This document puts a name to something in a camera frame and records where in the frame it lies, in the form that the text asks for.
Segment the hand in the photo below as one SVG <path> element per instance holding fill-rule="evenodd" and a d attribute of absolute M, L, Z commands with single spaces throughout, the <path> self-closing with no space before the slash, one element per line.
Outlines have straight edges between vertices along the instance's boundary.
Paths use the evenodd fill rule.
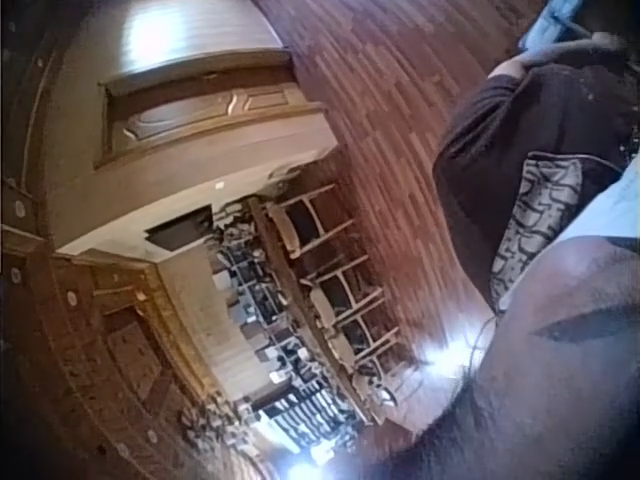
<path fill-rule="evenodd" d="M 622 37 L 609 32 L 595 32 L 591 40 L 599 47 L 612 52 L 622 52 L 627 48 L 627 42 Z"/>

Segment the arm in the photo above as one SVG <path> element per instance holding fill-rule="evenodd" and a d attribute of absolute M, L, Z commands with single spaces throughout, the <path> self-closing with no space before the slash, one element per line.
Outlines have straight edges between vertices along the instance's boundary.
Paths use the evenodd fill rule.
<path fill-rule="evenodd" d="M 624 42 L 614 35 L 598 32 L 590 39 L 556 43 L 539 49 L 528 50 L 502 62 L 490 74 L 509 75 L 518 80 L 524 78 L 527 71 L 548 63 L 563 63 L 578 56 L 588 56 L 590 63 L 599 63 L 602 57 L 620 54 L 624 51 Z"/>
<path fill-rule="evenodd" d="M 549 251 L 518 288 L 475 378 L 413 447 L 361 478 L 636 478 L 606 475 L 621 452 L 634 460 L 624 455 L 640 426 L 632 247 L 583 237 Z"/>

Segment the long table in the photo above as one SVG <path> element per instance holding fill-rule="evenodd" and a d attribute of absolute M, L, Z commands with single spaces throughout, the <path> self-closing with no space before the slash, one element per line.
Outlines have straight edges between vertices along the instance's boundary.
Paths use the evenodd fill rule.
<path fill-rule="evenodd" d="M 333 374 L 335 384 L 342 390 L 360 417 L 367 423 L 374 422 L 374 416 L 365 406 L 349 380 L 349 375 L 342 364 L 333 355 L 322 330 L 315 322 L 315 315 L 310 311 L 305 301 L 304 293 L 300 288 L 295 273 L 289 267 L 289 262 L 279 244 L 279 236 L 275 227 L 267 219 L 262 206 L 257 198 L 248 200 L 249 210 L 256 224 L 257 233 L 267 254 L 269 265 L 278 278 L 280 288 L 289 300 L 289 311 L 303 328 L 299 333 L 316 353 L 324 358 L 324 364 L 328 365 Z"/>

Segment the parquet floor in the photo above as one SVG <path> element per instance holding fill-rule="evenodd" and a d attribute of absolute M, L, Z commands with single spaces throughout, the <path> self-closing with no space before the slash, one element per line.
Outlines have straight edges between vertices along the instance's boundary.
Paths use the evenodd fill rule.
<path fill-rule="evenodd" d="M 429 363 L 472 344 L 489 310 L 453 256 L 430 176 L 456 103 L 481 84 L 544 0 L 255 0 L 294 55 L 305 94 L 328 108 L 341 151 L 303 174 L 339 183 L 392 314 L 424 366 L 392 418 L 423 429 L 453 380 Z"/>

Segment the cable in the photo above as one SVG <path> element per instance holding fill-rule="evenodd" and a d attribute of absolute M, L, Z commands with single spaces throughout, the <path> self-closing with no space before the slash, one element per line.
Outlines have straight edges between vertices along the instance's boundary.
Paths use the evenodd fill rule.
<path fill-rule="evenodd" d="M 471 355 L 469 357 L 469 365 L 467 366 L 467 369 L 464 373 L 464 375 L 462 376 L 462 378 L 469 378 L 471 376 L 471 370 L 473 369 L 473 358 L 475 356 L 476 350 L 478 349 L 478 343 L 480 343 L 480 338 L 482 337 L 482 334 L 484 333 L 484 330 L 487 328 L 487 326 L 491 323 L 491 322 L 496 322 L 497 323 L 498 317 L 491 317 L 488 318 L 484 321 L 484 323 L 482 324 L 482 328 L 480 328 L 480 331 L 478 332 L 478 335 L 476 336 L 475 341 L 473 342 L 473 347 L 471 348 Z"/>

